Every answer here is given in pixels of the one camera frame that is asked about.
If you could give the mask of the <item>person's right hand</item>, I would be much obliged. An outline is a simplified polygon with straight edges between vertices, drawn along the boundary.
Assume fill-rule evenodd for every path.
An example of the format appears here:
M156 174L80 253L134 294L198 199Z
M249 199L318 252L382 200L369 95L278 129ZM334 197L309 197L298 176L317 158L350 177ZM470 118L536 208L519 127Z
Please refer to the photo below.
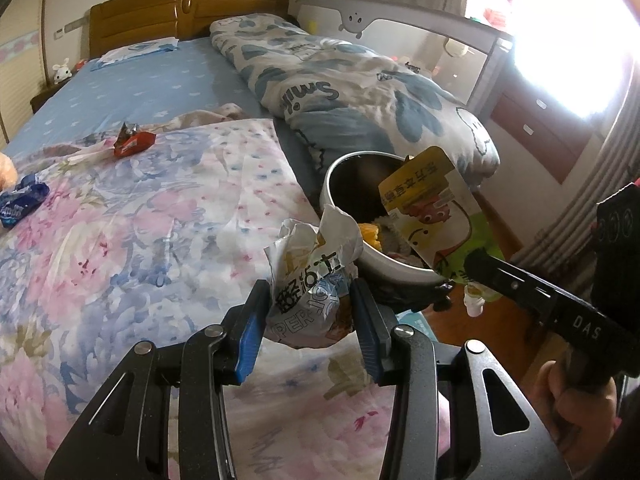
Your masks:
M596 461L620 426L614 380L596 393L570 388L559 361L545 362L540 368L529 402L574 477Z

